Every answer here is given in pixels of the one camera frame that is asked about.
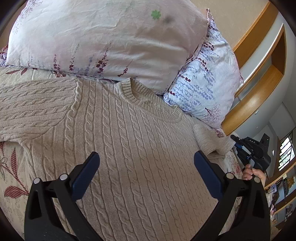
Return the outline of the person's right hand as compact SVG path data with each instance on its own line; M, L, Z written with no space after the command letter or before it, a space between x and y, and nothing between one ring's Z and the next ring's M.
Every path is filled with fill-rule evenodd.
M250 164L247 164L243 171L242 180L251 180L253 176L258 177L263 187L265 186L266 175L260 169L252 168Z

